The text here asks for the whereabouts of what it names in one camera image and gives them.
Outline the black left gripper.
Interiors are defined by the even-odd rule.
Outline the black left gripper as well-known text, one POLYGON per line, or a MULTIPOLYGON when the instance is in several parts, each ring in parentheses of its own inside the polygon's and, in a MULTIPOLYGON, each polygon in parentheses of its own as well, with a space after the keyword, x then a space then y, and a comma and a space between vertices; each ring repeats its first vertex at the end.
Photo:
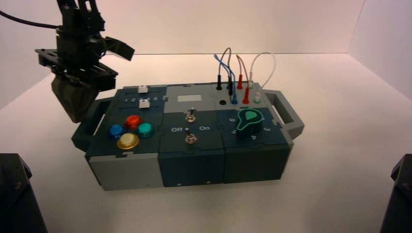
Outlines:
POLYGON ((55 49, 36 49, 39 64, 49 67, 55 77, 52 91, 73 123, 86 116, 98 92, 115 88, 117 72, 100 63, 107 51, 118 49, 118 40, 85 31, 56 29, 55 49), (72 85, 72 102, 70 82, 72 85))

